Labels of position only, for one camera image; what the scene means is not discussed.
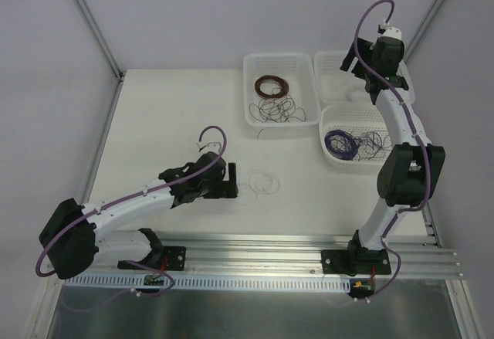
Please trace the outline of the aluminium mounting rail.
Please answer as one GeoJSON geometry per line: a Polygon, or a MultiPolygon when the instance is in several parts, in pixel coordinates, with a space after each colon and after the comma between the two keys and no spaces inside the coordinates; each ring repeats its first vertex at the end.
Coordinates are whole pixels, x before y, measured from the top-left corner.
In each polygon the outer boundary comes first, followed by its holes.
{"type": "MultiPolygon", "coordinates": [[[[184,246],[184,271],[204,275],[309,276],[323,274],[321,251],[344,249],[349,236],[275,236],[159,232],[163,244],[184,246]]],[[[458,253],[432,236],[391,236],[402,279],[462,280],[458,253]]]]}

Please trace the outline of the aluminium frame post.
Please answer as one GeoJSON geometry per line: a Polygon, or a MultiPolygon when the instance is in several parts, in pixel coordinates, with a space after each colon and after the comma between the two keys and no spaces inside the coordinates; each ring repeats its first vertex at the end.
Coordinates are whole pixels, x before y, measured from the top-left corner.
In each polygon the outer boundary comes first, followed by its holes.
{"type": "Polygon", "coordinates": [[[108,65],[111,73],[117,81],[121,81],[124,77],[124,73],[119,67],[110,47],[102,33],[96,19],[86,0],[73,0],[74,4],[80,13],[83,21],[86,23],[93,40],[95,41],[100,53],[102,54],[106,64],[108,65]]]}
{"type": "Polygon", "coordinates": [[[442,10],[446,2],[447,0],[432,0],[431,4],[428,6],[427,11],[419,22],[418,27],[414,31],[414,34],[411,37],[410,42],[408,43],[408,47],[404,54],[404,61],[406,63],[409,63],[415,53],[418,51],[421,42],[424,40],[428,31],[432,27],[436,16],[442,10]]]}

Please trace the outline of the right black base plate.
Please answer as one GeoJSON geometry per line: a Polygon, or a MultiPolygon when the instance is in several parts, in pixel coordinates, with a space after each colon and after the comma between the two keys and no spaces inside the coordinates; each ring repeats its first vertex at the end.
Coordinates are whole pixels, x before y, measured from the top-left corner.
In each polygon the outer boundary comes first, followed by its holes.
{"type": "Polygon", "coordinates": [[[325,249],[321,252],[324,274],[391,275],[391,264],[384,249],[350,251],[347,249],[325,249]]]}

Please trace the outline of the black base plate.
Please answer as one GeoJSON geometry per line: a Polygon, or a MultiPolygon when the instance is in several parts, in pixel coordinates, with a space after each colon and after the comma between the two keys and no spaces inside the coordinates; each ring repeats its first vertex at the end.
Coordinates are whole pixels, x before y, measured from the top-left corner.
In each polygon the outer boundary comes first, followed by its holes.
{"type": "Polygon", "coordinates": [[[164,246],[160,249],[152,249],[143,259],[138,260],[139,266],[122,260],[118,262],[117,268],[119,270],[143,270],[146,266],[164,272],[183,271],[186,251],[184,246],[164,246]]]}
{"type": "Polygon", "coordinates": [[[391,275],[391,264],[384,249],[350,251],[347,249],[325,249],[321,252],[324,274],[391,275]]]}

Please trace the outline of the right aluminium frame post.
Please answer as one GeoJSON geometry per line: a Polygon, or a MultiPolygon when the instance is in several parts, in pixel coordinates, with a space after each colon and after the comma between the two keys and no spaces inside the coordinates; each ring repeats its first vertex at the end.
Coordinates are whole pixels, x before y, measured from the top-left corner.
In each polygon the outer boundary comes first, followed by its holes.
{"type": "Polygon", "coordinates": [[[414,34],[411,37],[410,42],[408,43],[408,47],[404,54],[404,61],[406,63],[409,63],[415,53],[418,51],[421,42],[424,40],[428,31],[432,27],[436,16],[442,10],[446,2],[447,0],[432,0],[431,4],[428,6],[427,11],[419,22],[418,27],[414,31],[414,34]]]}

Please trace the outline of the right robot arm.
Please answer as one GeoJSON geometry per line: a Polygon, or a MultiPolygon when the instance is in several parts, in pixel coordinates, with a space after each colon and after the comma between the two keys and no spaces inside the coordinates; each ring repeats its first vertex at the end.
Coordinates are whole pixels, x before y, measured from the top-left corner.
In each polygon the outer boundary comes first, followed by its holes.
{"type": "Polygon", "coordinates": [[[445,162],[445,149],[430,142],[412,109],[408,81],[398,73],[403,55],[399,36],[381,35],[375,42],[356,38],[340,67],[364,80],[392,144],[377,176],[379,199],[370,218],[330,260],[334,271],[349,276],[390,274],[386,238],[405,214],[427,205],[445,162]]]}

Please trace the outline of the left aluminium frame post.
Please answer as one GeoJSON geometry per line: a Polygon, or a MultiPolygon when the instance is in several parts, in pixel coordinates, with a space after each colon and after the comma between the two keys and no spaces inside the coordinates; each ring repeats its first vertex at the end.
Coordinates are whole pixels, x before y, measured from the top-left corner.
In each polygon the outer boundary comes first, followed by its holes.
{"type": "Polygon", "coordinates": [[[117,81],[121,81],[124,77],[124,73],[119,67],[110,47],[102,33],[96,19],[86,0],[73,0],[74,4],[80,13],[83,21],[86,23],[93,40],[95,41],[100,53],[102,54],[106,64],[108,65],[111,73],[117,81]]]}

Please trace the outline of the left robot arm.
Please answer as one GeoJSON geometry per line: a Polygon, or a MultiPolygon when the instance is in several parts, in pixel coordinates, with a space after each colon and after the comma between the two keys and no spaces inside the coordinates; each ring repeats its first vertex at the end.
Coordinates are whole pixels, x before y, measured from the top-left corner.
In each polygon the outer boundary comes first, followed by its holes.
{"type": "Polygon", "coordinates": [[[184,264],[172,259],[181,247],[164,246],[150,228],[122,231],[121,227],[198,198],[234,199],[238,194],[236,164],[209,151],[120,198],[86,204],[69,198],[58,204],[39,235],[43,251],[36,274],[68,280],[95,266],[182,270],[184,264]],[[42,271],[44,259],[52,270],[42,271]]]}

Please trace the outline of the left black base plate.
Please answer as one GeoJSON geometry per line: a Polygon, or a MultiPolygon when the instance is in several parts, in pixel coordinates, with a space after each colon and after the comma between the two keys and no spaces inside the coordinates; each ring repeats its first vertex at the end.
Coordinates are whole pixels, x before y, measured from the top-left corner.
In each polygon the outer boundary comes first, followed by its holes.
{"type": "Polygon", "coordinates": [[[143,270],[146,266],[164,272],[183,271],[186,251],[184,246],[164,246],[160,249],[152,249],[143,259],[138,260],[139,266],[122,260],[118,262],[117,268],[119,270],[143,270]]]}

